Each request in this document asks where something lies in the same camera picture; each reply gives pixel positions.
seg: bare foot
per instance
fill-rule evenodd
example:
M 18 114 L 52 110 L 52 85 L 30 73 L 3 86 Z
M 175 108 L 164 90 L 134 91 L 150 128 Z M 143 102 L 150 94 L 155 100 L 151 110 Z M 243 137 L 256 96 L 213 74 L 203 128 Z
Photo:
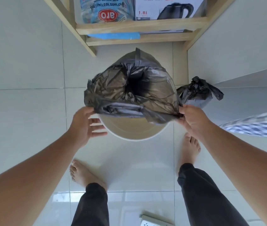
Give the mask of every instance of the bare foot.
M 86 187 L 88 184 L 95 182 L 102 186 L 107 192 L 107 185 L 93 175 L 81 162 L 76 159 L 72 161 L 70 173 L 72 180 L 77 182 L 79 185 Z
M 198 140 L 189 133 L 186 133 L 183 139 L 179 167 L 184 163 L 194 164 L 199 152 L 200 146 Z

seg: leg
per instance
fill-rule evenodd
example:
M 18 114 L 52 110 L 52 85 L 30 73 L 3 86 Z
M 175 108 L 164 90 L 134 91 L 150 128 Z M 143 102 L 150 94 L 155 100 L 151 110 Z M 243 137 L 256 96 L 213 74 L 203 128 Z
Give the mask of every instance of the leg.
M 191 226 L 248 226 L 211 177 L 194 168 L 199 152 L 198 141 L 186 134 L 177 182 L 182 188 Z
M 70 166 L 70 173 L 73 181 L 86 187 L 71 226 L 109 226 L 106 184 L 77 160 Z

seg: power strip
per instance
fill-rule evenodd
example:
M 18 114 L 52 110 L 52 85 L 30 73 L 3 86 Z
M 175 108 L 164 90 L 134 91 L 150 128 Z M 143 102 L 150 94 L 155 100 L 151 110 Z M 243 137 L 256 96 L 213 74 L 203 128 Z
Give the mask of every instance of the power strip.
M 141 226 L 174 226 L 173 224 L 169 224 L 167 222 L 146 215 L 141 215 L 140 220 L 141 220 Z

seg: aro logo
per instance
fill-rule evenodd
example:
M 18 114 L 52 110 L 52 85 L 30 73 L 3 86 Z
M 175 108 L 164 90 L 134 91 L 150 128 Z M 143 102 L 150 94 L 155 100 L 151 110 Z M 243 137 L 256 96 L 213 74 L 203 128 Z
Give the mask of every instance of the aro logo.
M 118 13 L 112 9 L 103 9 L 98 13 L 99 19 L 106 22 L 116 20 L 117 16 Z

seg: cardboard box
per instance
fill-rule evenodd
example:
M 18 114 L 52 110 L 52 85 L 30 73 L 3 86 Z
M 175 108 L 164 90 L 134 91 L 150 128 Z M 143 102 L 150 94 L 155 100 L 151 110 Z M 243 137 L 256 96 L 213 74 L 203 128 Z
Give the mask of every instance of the cardboard box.
M 193 17 L 204 0 L 135 0 L 136 20 Z M 183 32 L 184 29 L 147 33 Z

